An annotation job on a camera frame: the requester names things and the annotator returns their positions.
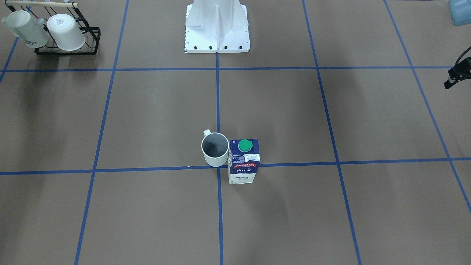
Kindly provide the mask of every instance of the green cap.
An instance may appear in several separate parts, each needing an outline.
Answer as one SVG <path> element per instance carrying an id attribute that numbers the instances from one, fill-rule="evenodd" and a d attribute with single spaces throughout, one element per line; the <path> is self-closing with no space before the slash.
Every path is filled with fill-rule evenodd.
<path id="1" fill-rule="evenodd" d="M 239 150 L 241 152 L 248 152 L 250 149 L 252 149 L 253 143 L 252 141 L 249 141 L 247 139 L 240 140 L 239 142 Z"/>

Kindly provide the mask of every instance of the mug handle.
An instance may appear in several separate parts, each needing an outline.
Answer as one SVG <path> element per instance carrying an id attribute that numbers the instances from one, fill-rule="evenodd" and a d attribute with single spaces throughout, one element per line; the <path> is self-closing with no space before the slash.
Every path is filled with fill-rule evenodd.
<path id="1" fill-rule="evenodd" d="M 1 23 L 4 24 L 5 27 L 7 27 L 13 33 L 13 35 L 15 35 L 16 37 L 19 37 L 16 30 L 10 28 L 10 26 L 7 24 L 7 18 L 6 17 L 2 18 Z"/>

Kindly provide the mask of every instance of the black wire rack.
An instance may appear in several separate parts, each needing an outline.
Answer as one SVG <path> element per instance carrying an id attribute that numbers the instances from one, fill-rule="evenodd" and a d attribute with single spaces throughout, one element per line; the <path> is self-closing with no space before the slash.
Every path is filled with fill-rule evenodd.
<path id="1" fill-rule="evenodd" d="M 32 6 L 32 3 L 36 4 L 38 2 L 5 0 L 5 5 L 11 10 L 11 12 L 17 11 L 14 5 L 20 6 L 22 10 L 30 12 L 37 19 L 44 19 L 44 22 L 43 22 L 44 30 L 46 30 L 46 32 L 49 33 L 49 36 L 51 36 L 51 38 L 48 41 L 48 43 L 46 43 L 44 46 L 36 48 L 34 50 L 34 53 L 38 55 L 95 55 L 98 52 L 98 45 L 100 44 L 101 30 L 99 27 L 90 27 L 88 21 L 80 12 L 78 5 L 75 2 L 66 3 L 68 5 L 62 5 L 64 3 L 57 3 L 60 5 L 58 5 L 59 7 L 56 7 L 58 9 L 60 8 L 61 12 L 64 12 L 62 14 L 69 13 L 75 19 L 75 21 L 79 24 L 80 26 L 79 28 L 82 31 L 82 34 L 84 34 L 85 36 L 85 44 L 78 50 L 73 50 L 73 51 L 65 51 L 65 50 L 60 49 L 57 46 L 56 40 L 54 40 L 54 38 L 52 37 L 46 25 L 47 20 L 53 15 L 58 14 L 58 12 L 52 6 L 48 6 L 48 2 L 42 2 L 41 6 Z M 39 9 L 44 8 L 46 10 L 46 13 L 43 12 L 43 15 L 45 17 L 40 18 L 38 15 L 36 15 L 35 12 L 33 12 L 32 10 L 33 8 L 35 8 L 36 12 L 38 12 Z"/>

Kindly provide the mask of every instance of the wooden handle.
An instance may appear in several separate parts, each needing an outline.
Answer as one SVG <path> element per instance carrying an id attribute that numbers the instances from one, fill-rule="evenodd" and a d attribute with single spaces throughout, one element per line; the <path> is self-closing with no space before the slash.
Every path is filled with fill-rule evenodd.
<path id="1" fill-rule="evenodd" d="M 77 3 L 54 3 L 54 2 L 27 2 L 27 1 L 5 1 L 9 6 L 32 6 L 52 8 L 79 8 Z"/>

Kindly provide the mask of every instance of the milk carton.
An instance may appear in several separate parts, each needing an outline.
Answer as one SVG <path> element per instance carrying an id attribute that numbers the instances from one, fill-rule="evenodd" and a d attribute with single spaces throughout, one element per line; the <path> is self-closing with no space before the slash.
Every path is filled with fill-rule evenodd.
<path id="1" fill-rule="evenodd" d="M 231 140 L 228 164 L 229 184 L 252 183 L 260 165 L 259 141 Z"/>

